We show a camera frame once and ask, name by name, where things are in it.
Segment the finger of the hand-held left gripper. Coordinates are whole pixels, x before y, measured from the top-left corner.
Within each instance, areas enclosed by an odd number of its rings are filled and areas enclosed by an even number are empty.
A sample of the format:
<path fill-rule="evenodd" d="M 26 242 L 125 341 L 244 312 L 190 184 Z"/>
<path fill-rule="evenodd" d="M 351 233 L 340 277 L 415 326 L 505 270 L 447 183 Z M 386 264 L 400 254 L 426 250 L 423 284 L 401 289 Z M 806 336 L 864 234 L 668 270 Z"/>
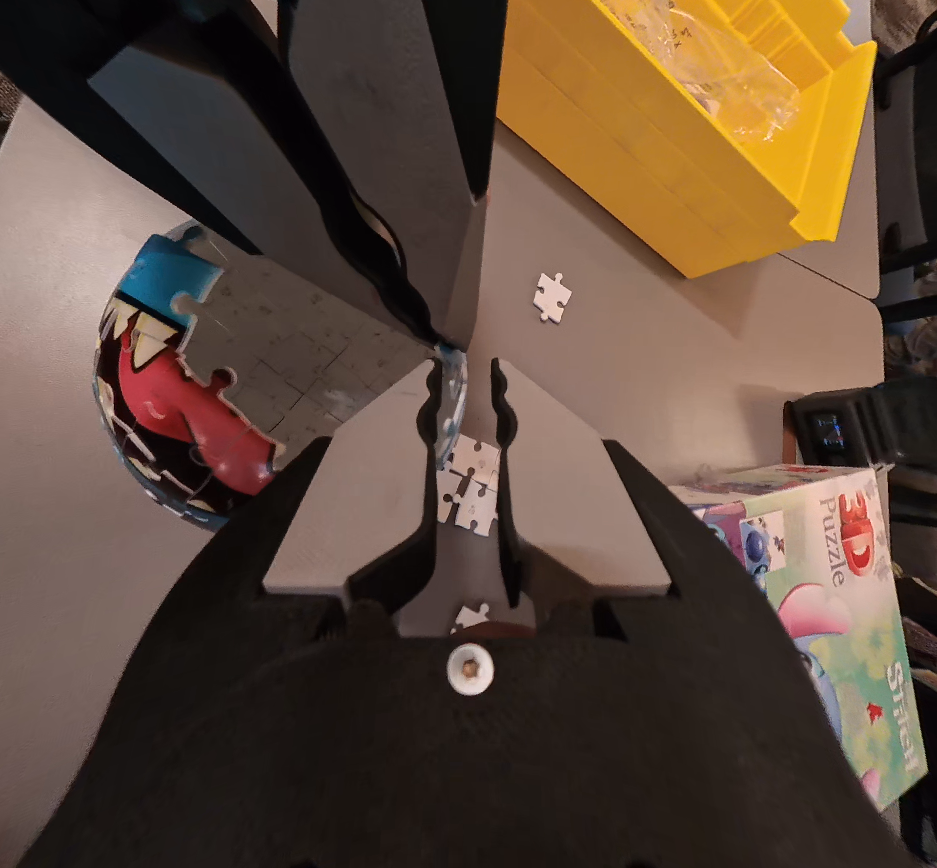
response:
<path fill-rule="evenodd" d="M 356 202 L 401 246 L 437 339 L 472 339 L 486 197 L 459 150 L 422 0 L 298 0 L 288 66 Z"/>
<path fill-rule="evenodd" d="M 134 44 L 88 86 L 269 261 L 426 346 L 438 344 L 352 266 L 287 156 L 217 73 Z"/>

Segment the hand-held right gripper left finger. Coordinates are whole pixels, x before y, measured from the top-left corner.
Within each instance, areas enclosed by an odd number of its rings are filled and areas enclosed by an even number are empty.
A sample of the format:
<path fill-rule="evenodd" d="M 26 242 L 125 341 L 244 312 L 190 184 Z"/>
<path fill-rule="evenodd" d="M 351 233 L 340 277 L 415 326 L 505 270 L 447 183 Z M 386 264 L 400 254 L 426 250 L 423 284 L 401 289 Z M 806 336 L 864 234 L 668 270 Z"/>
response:
<path fill-rule="evenodd" d="M 436 566 L 439 360 L 427 360 L 334 433 L 264 577 L 275 595 L 373 601 L 390 615 Z"/>

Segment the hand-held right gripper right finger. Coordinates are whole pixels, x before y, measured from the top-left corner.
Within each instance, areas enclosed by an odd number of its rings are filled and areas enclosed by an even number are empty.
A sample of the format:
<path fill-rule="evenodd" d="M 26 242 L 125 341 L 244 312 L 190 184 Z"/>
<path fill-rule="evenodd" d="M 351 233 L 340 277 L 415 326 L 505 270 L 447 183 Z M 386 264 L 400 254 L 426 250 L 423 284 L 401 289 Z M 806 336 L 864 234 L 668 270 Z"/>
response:
<path fill-rule="evenodd" d="M 512 363 L 491 362 L 498 557 L 509 605 L 660 596 L 671 577 L 596 429 Z"/>

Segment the blue puzzle ball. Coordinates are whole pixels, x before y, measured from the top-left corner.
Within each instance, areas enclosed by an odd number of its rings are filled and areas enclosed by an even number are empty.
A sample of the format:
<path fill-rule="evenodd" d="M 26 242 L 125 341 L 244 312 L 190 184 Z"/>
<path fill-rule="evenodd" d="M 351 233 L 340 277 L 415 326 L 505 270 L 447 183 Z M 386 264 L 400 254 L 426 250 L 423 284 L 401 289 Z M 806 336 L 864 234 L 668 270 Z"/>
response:
<path fill-rule="evenodd" d="M 151 235 L 112 293 L 95 396 L 147 496 L 214 533 L 425 360 L 442 366 L 442 466 L 467 403 L 461 351 L 424 346 L 190 219 Z"/>

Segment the cartoon printed puzzle box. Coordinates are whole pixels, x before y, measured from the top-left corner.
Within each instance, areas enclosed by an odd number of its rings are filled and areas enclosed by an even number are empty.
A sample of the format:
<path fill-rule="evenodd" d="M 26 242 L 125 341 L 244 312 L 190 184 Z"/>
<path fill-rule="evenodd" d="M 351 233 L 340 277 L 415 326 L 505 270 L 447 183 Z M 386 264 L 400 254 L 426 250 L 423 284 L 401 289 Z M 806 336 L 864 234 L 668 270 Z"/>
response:
<path fill-rule="evenodd" d="M 871 467 L 779 464 L 670 489 L 775 609 L 883 811 L 928 761 L 878 477 Z"/>

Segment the yellow plastic bin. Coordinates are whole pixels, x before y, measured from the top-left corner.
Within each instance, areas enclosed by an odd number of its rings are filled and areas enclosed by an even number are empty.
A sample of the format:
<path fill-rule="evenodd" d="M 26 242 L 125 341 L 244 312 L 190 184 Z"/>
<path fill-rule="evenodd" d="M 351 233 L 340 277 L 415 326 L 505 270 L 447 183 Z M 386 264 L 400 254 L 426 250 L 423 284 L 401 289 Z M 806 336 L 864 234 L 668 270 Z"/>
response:
<path fill-rule="evenodd" d="M 689 278 L 832 242 L 876 47 L 843 0 L 675 0 L 777 66 L 791 127 L 740 144 L 600 0 L 509 0 L 498 118 Z"/>

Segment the black device with small screen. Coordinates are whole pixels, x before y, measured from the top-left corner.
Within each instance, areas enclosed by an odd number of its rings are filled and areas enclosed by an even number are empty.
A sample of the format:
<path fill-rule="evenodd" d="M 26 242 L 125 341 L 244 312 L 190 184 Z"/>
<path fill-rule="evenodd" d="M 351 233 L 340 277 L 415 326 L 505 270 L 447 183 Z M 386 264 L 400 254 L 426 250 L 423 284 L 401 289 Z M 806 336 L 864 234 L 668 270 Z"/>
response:
<path fill-rule="evenodd" d="M 936 469 L 936 379 L 915 375 L 784 403 L 782 422 L 810 466 Z"/>

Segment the clear plastic bag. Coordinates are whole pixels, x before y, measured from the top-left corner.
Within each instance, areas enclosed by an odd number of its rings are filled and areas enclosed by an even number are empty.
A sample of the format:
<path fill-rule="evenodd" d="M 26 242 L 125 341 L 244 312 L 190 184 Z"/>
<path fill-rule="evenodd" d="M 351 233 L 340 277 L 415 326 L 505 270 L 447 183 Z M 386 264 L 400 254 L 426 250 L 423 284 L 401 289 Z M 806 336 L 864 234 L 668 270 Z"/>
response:
<path fill-rule="evenodd" d="M 769 142 L 794 123 L 798 88 L 738 35 L 673 0 L 600 1 L 737 141 Z"/>

